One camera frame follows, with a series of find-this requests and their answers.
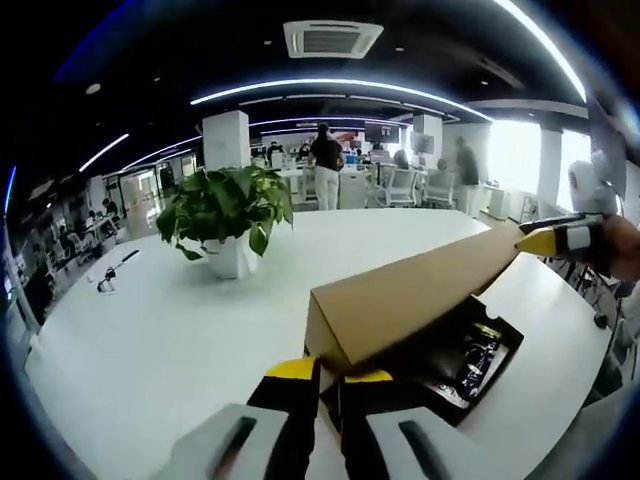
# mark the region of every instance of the ceiling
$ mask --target ceiling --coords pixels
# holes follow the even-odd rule
[[[491,1],[318,3],[105,0],[78,10],[58,2],[38,5],[38,15],[34,7],[23,6],[15,23],[29,27],[29,43],[3,42],[15,47],[7,50],[6,65],[13,72],[8,108],[14,121],[5,154],[19,165],[16,185],[24,190],[76,173],[129,133],[83,177],[116,171],[193,137],[202,118],[236,108],[251,122],[318,115],[388,119],[421,112],[408,103],[462,121],[478,120],[438,101],[345,85],[283,86],[190,105],[202,95],[274,79],[355,78],[460,103],[491,98],[581,103],[548,52]],[[374,23],[384,32],[363,60],[290,59],[282,24],[310,19]],[[87,95],[93,83],[101,89]],[[345,98],[291,98],[319,94]],[[399,103],[354,100],[354,95]],[[276,96],[286,99],[239,105]],[[252,135],[259,133],[252,129]]]

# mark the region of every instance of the brown cardboard box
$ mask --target brown cardboard box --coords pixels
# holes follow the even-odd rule
[[[494,228],[314,288],[309,301],[305,350],[319,356],[328,367],[323,389],[335,375],[359,368],[366,370],[368,360],[393,350],[394,345],[415,337],[417,332],[428,335],[429,329],[425,327],[437,319],[449,321],[445,314],[455,307],[464,304],[477,310],[475,305],[482,303],[471,296],[487,288],[515,259],[518,252],[514,245],[522,237],[515,225]],[[522,336],[511,330],[514,330],[509,337],[513,340],[512,356]]]

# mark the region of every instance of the ceiling air conditioner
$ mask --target ceiling air conditioner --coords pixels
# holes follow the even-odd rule
[[[284,24],[291,58],[362,59],[384,28],[370,23],[308,20]]]

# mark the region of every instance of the bright window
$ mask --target bright window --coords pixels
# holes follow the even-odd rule
[[[536,194],[540,148],[540,125],[496,120],[489,134],[489,178],[497,180],[502,188]]]
[[[569,167],[578,160],[591,159],[591,138],[582,133],[565,130],[562,134],[562,156],[560,157],[560,182],[558,183],[558,206],[573,212],[569,189]]]

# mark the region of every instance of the pothos plant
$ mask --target pothos plant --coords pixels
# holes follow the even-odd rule
[[[293,225],[291,193],[273,171],[256,166],[199,170],[185,178],[177,194],[156,220],[162,240],[175,246],[189,260],[201,254],[182,245],[188,238],[200,242],[224,243],[249,231],[249,247],[262,256],[269,245],[274,223]]]

